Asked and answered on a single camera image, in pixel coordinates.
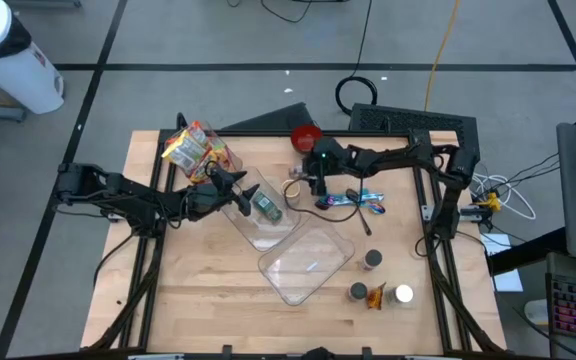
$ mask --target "orange snack packet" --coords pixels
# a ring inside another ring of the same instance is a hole
[[[384,297],[384,287],[386,283],[381,284],[379,287],[372,289],[368,292],[366,303],[369,309],[381,310],[381,299]]]

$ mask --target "clear plastic container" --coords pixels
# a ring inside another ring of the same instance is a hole
[[[310,218],[259,259],[259,270],[288,305],[303,303],[355,254],[327,222]]]
[[[194,184],[210,181],[206,167],[213,164],[226,171],[238,171],[243,165],[207,121],[193,121],[171,136],[162,157],[177,165]]]
[[[255,195],[263,193],[281,211],[281,218],[271,221],[254,203],[251,204],[250,216],[243,216],[234,203],[224,206],[222,211],[255,249],[268,251],[290,235],[299,224],[301,216],[286,207],[284,198],[264,179],[257,168],[245,167],[242,170],[248,174],[237,181],[237,185],[245,190],[259,184]]]

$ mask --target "transparent plastic bin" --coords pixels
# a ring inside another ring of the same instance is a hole
[[[237,181],[237,185],[241,189],[248,189],[259,184],[257,192],[264,193],[281,210],[281,219],[273,223],[254,204],[250,204],[250,216],[243,216],[234,203],[224,206],[222,211],[255,249],[268,251],[290,235],[299,224],[301,216],[286,207],[284,198],[264,179],[257,168],[244,167],[242,170],[248,174]]]
[[[259,259],[259,271],[288,305],[303,303],[355,254],[327,222],[310,218]]]

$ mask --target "white trash can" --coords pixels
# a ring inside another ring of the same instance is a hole
[[[64,79],[0,0],[0,88],[35,114],[63,103]]]

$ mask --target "green can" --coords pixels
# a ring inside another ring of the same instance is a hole
[[[259,212],[261,212],[271,222],[277,223],[281,220],[281,216],[283,215],[281,210],[279,210],[277,205],[275,205],[275,203],[273,203],[272,200],[270,200],[268,196],[261,191],[257,191],[255,196],[252,198],[252,203],[255,205],[257,210],[259,210]]]

